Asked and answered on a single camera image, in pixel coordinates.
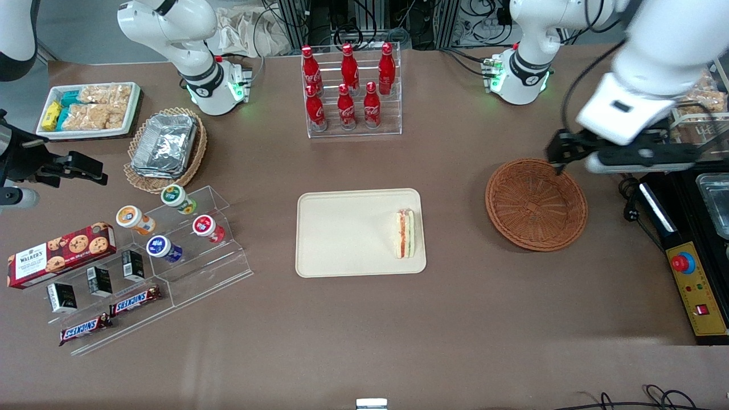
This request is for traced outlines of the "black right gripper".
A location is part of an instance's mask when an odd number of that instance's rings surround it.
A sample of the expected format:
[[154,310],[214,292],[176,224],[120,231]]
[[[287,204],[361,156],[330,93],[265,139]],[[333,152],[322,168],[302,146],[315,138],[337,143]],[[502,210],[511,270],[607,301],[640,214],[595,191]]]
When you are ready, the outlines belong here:
[[50,140],[24,132],[9,124],[7,112],[1,111],[2,182],[42,183],[59,187],[62,179],[88,180],[98,185],[108,184],[103,164],[79,151],[69,151],[68,169],[62,156],[46,148]]

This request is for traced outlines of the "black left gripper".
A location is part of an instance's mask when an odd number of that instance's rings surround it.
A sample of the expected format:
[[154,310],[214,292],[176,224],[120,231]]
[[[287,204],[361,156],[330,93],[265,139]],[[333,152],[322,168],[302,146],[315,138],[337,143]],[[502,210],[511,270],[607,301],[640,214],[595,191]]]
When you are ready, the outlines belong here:
[[692,143],[664,143],[656,133],[641,133],[627,145],[617,145],[594,133],[555,132],[547,144],[547,158],[555,175],[562,175],[575,155],[575,142],[606,167],[690,166],[700,157]]

